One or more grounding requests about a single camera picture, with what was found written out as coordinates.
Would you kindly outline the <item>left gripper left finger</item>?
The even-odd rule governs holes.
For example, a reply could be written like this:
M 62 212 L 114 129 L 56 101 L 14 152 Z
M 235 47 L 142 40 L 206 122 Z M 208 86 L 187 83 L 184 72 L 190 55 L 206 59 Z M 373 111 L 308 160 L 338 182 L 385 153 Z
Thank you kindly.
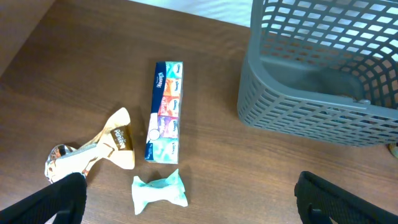
M 84 176 L 72 173 L 1 210 L 1 223 L 46 223 L 54 217 L 54 223 L 80 224 L 86 189 Z

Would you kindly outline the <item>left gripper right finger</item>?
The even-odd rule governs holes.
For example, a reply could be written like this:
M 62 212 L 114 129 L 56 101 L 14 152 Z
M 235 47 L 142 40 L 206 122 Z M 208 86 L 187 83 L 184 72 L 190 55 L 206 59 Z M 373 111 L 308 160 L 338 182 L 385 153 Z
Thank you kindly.
M 294 188 L 304 224 L 395 224 L 397 215 L 381 209 L 309 172 L 300 173 Z

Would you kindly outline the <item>grey plastic basket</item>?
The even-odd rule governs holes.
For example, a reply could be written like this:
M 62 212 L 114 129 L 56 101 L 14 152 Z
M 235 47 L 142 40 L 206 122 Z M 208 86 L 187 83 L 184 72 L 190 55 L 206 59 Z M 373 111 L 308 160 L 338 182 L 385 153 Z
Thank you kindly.
M 397 142 L 397 2 L 254 1 L 237 111 L 253 128 Z

